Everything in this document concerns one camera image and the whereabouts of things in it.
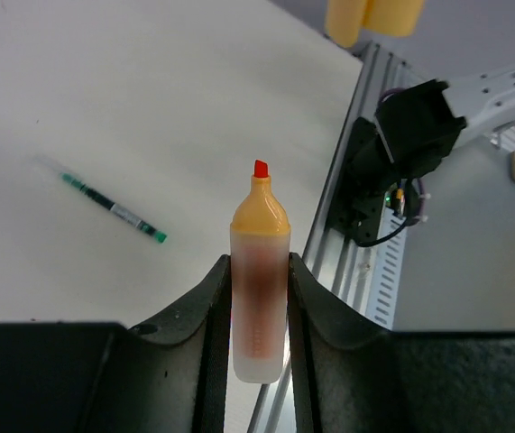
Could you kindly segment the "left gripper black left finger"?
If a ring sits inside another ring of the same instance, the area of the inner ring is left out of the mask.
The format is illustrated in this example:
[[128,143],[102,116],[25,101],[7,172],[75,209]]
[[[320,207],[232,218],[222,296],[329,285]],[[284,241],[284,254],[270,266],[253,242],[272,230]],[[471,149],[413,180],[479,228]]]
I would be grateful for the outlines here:
[[220,257],[133,326],[0,323],[0,432],[220,432],[231,272]]

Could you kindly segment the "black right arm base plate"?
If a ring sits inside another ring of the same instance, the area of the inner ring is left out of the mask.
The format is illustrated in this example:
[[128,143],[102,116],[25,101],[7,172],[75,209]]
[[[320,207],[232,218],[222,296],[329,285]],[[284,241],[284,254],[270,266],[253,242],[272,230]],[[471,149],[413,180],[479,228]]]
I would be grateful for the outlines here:
[[376,244],[382,238],[385,193],[399,179],[376,126],[357,118],[346,141],[328,225],[358,246]]

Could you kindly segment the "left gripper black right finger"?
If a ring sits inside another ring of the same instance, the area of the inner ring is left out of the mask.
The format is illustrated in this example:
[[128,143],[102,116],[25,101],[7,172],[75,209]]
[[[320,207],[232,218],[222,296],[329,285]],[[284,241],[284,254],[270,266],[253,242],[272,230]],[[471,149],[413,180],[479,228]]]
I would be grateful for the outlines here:
[[300,432],[515,432],[515,332],[397,332],[289,257]]

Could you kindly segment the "orange highlighter cap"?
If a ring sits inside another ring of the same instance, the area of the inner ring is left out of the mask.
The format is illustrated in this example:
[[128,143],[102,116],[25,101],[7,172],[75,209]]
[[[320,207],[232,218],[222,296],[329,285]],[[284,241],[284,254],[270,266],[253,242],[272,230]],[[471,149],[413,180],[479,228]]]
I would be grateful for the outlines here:
[[329,0],[325,35],[342,48],[351,48],[363,29],[394,38],[408,37],[424,4],[424,0]]

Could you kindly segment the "orange highlighter pen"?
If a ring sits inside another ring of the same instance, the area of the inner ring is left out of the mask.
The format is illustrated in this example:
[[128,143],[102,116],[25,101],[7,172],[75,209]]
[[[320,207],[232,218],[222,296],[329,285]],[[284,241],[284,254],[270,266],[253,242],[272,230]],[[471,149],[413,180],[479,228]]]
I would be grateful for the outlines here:
[[251,187],[230,224],[232,351],[242,382],[269,384],[283,368],[291,227],[273,195],[268,164],[254,163]]

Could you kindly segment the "green gel pen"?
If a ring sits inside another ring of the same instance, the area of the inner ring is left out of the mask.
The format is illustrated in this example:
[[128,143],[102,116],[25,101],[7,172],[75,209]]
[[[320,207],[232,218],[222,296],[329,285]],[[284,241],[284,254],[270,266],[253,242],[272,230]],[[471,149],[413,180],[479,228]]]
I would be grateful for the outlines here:
[[71,171],[69,168],[44,156],[36,156],[35,160],[47,169],[55,172],[59,179],[66,185],[78,191],[84,197],[90,199],[92,202],[105,209],[108,213],[123,220],[136,231],[148,236],[158,244],[163,244],[166,241],[167,235],[163,231],[153,226],[151,223],[144,220],[140,216],[137,216],[127,207],[120,205],[118,202],[112,200],[105,194],[88,185],[83,179],[79,177],[79,175]]

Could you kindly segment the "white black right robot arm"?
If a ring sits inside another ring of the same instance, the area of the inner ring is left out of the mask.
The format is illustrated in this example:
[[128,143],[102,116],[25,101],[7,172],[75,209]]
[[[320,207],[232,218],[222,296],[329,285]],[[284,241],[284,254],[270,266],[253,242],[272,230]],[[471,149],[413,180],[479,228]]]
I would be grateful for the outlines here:
[[456,146],[512,123],[515,66],[404,89],[380,103],[372,119],[354,121],[346,190],[355,200],[378,197],[435,170]]

